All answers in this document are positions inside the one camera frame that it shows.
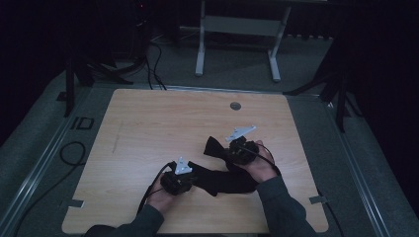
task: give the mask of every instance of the wooden table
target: wooden table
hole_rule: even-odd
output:
[[[239,111],[230,108],[241,105]],[[225,137],[235,127],[256,125],[248,140],[261,139],[281,169],[291,196],[307,211],[317,232],[328,229],[287,99],[282,95],[115,91],[73,199],[62,224],[65,233],[85,233],[95,224],[119,226],[134,218],[147,187],[158,171],[179,157],[212,170],[224,162],[203,154],[213,136]],[[267,233],[258,194],[212,197],[200,188],[179,197],[165,214],[160,233]]]

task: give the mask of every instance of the black device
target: black device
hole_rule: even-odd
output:
[[[230,142],[226,149],[227,159],[237,165],[247,165],[254,161],[259,153],[259,147],[254,141],[247,141],[244,136],[240,136]]]
[[[173,161],[170,163],[169,167],[172,169],[172,171],[165,172],[160,179],[160,185],[163,187],[163,189],[173,196],[189,191],[192,187],[192,184],[197,179],[192,172],[177,175],[175,173],[176,166],[176,162]]]

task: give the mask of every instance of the sleeve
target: sleeve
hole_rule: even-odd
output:
[[[304,207],[290,196],[282,177],[263,182],[256,189],[273,237],[317,236],[305,220]]]
[[[152,237],[163,224],[163,215],[153,206],[146,204],[135,220],[115,229],[109,237]]]

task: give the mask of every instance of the white metal frame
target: white metal frame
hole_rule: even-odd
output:
[[[269,63],[271,65],[272,79],[276,82],[281,80],[278,68],[277,53],[284,35],[291,7],[287,7],[281,21],[259,20],[246,18],[230,18],[206,15],[206,0],[201,1],[200,22],[200,47],[198,49],[196,76],[204,74],[204,61],[206,55],[205,36],[206,32],[220,32],[231,34],[245,34],[254,36],[275,37],[275,44],[268,50]]]

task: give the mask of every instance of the gray carpet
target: gray carpet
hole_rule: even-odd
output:
[[[275,83],[271,80],[263,47],[265,39],[259,41],[260,45],[256,48],[249,48],[238,43],[238,40],[230,40],[229,44],[219,43],[219,36],[212,36],[208,41],[205,74],[197,78],[194,75],[197,38],[196,35],[189,36],[189,33],[185,33],[185,36],[188,37],[180,45],[166,43],[164,38],[155,40],[162,48],[156,73],[171,89],[182,86],[281,93],[311,80],[330,45],[330,41],[322,39],[284,39],[278,55],[283,80]],[[157,47],[152,46],[148,55],[150,62],[154,63],[158,56]],[[71,118],[62,117],[64,104],[55,100],[58,93],[64,90],[63,75],[50,83],[26,119],[1,147],[2,216],[61,124],[67,121],[72,124],[76,117],[94,119],[92,129],[68,127],[58,147],[71,141],[81,141],[86,145],[86,157],[88,156],[112,92],[120,87],[148,87],[145,70],[126,76],[126,79],[133,81],[134,85],[122,86],[98,79],[92,89],[77,87],[77,98],[82,98],[82,95],[87,95],[87,98],[77,102],[79,107]],[[318,99],[309,95],[318,94],[321,88],[319,86],[304,95],[289,97],[314,182],[330,200],[329,204],[345,236],[376,236],[349,169],[346,153],[339,139],[340,134],[330,119],[329,113],[334,113],[334,110],[326,108]],[[418,219],[392,176],[368,125],[351,111],[349,115],[345,118],[346,137],[377,201],[390,236],[419,236]],[[75,162],[81,155],[81,149],[74,145],[66,148],[63,153],[66,159]],[[71,167],[60,160],[57,149],[30,204],[69,170]],[[60,226],[82,170],[82,167],[75,169],[71,176],[31,209],[20,226],[19,236],[67,236],[62,233]],[[319,236],[340,236],[335,220],[326,206],[325,212],[330,227]]]

